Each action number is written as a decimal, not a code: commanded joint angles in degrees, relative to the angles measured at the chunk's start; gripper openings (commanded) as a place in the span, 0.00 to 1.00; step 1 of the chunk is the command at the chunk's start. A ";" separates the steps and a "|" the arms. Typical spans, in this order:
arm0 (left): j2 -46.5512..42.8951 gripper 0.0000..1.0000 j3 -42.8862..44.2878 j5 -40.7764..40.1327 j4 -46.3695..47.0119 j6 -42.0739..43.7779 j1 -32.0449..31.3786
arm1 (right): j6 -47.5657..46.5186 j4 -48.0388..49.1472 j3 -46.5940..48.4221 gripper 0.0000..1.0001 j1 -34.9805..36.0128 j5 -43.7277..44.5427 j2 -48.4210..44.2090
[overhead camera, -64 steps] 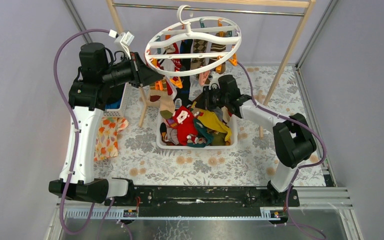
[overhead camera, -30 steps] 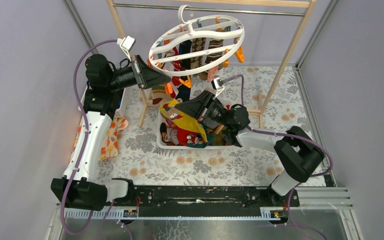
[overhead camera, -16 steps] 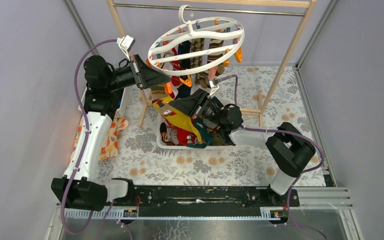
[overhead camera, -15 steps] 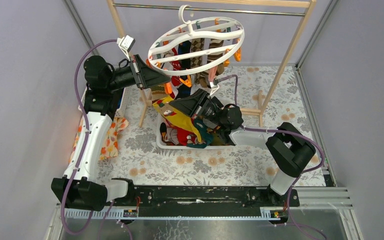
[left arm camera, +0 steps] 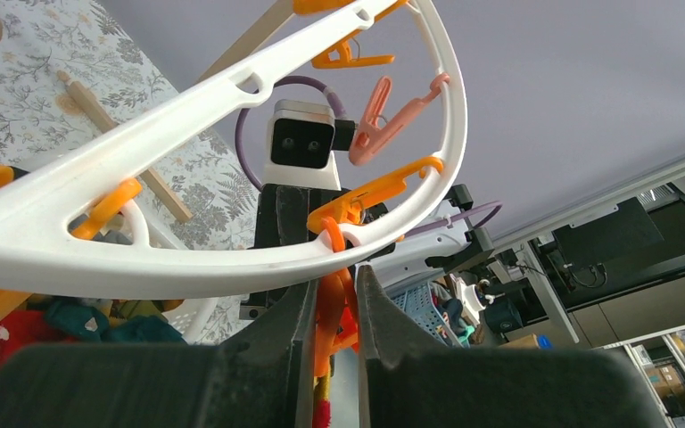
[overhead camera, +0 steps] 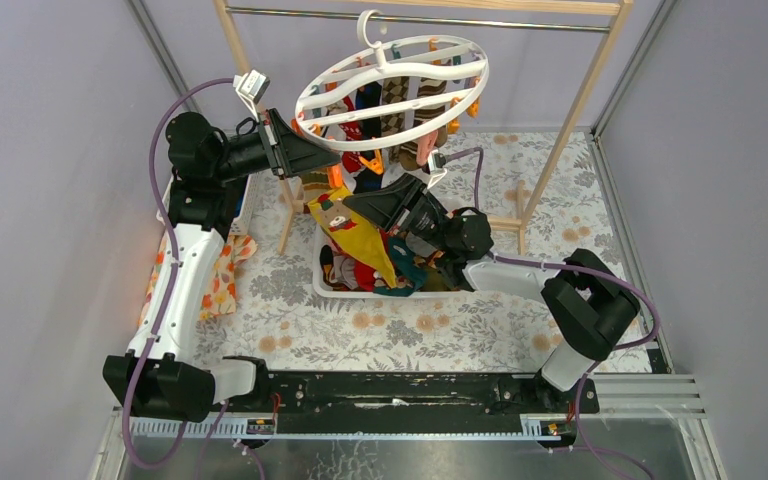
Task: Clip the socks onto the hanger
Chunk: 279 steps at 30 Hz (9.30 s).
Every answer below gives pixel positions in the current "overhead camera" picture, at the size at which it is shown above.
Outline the yellow mustard sock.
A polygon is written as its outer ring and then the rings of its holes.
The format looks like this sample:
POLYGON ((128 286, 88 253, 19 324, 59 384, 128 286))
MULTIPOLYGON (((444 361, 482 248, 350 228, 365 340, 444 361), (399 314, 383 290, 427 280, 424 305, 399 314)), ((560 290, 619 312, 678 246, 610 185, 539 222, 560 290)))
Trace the yellow mustard sock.
POLYGON ((397 274, 381 230, 348 206, 353 194, 345 187, 320 194, 307 203, 316 222, 336 246, 359 263, 373 268, 387 287, 397 286, 397 274))

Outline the striped beige green sock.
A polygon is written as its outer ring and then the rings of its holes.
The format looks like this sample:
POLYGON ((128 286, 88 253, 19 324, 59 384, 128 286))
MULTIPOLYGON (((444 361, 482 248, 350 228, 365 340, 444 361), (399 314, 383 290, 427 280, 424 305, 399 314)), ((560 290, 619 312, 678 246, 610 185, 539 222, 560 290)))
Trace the striped beige green sock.
POLYGON ((321 195, 330 192, 333 187, 329 181, 328 169, 318 169, 300 176, 303 212, 310 213, 309 203, 321 195))

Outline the white round sock hanger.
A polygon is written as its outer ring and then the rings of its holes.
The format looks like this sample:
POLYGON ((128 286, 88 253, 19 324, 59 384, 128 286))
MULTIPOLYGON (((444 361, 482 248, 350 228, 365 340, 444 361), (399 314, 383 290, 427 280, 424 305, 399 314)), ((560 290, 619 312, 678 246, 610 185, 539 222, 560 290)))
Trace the white round sock hanger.
POLYGON ((384 42, 368 36, 373 10, 356 23, 362 51, 315 77, 296 101, 294 127, 335 151, 386 149, 459 119, 476 116, 490 73, 489 58, 475 42, 451 35, 420 35, 384 42), (442 94, 418 98, 421 78, 444 80, 442 94), (446 112, 414 127, 423 107, 444 104, 446 112))

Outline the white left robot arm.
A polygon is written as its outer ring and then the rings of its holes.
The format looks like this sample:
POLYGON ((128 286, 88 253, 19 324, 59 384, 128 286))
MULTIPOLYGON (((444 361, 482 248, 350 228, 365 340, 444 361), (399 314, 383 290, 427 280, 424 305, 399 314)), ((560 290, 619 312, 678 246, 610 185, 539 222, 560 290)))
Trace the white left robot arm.
POLYGON ((201 422, 230 398, 245 410, 259 410, 271 388, 264 361, 230 357, 207 369, 193 364, 205 290, 250 176, 297 177, 331 167, 340 157, 297 134, 274 109, 244 135, 228 137, 195 112, 161 128, 173 173, 161 201, 167 250, 144 324, 125 354, 106 358, 102 377, 123 410, 136 417, 201 422))

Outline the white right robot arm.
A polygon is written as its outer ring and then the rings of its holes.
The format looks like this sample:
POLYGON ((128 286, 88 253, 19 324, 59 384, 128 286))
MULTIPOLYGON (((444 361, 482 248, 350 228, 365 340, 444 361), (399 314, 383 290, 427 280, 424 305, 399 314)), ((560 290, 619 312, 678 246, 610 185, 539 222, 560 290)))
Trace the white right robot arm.
POLYGON ((533 386, 543 410, 557 412, 567 405, 578 381, 610 356, 640 313, 630 284, 614 276, 595 253, 577 249, 559 263, 496 253, 484 212, 471 206, 446 210, 416 177, 403 175, 384 189, 351 195, 344 203, 387 232, 407 232, 433 246, 439 256, 436 268, 452 287, 507 293, 548 308, 562 340, 533 386))

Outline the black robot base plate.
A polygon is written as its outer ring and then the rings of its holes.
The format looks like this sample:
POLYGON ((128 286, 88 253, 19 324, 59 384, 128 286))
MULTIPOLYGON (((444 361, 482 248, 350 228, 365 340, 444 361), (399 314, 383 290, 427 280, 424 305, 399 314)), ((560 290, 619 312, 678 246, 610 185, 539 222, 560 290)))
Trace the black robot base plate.
POLYGON ((466 406, 493 413, 597 413, 593 382, 558 390, 540 374, 393 371, 269 371, 230 399, 237 412, 466 406))

